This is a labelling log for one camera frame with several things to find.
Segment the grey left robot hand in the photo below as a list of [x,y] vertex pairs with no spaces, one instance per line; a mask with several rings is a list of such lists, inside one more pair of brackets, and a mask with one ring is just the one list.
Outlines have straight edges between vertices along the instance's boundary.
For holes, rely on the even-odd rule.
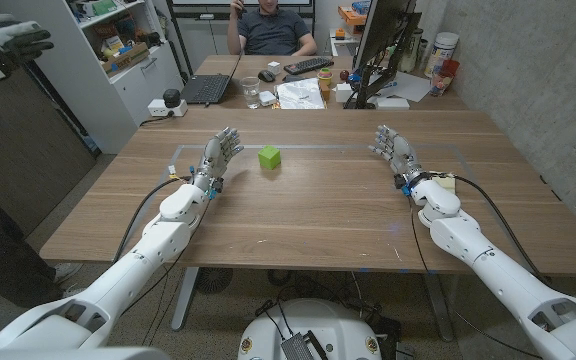
[[215,183],[222,180],[228,163],[243,149],[236,128],[226,127],[216,133],[204,147],[191,184],[206,195],[216,191]]

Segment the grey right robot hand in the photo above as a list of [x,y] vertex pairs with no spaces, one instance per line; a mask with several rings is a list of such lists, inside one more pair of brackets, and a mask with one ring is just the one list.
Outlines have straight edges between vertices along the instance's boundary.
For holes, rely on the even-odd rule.
[[370,145],[369,150],[389,163],[394,172],[395,187],[407,196],[418,183],[431,178],[407,139],[386,125],[377,127],[375,144]]

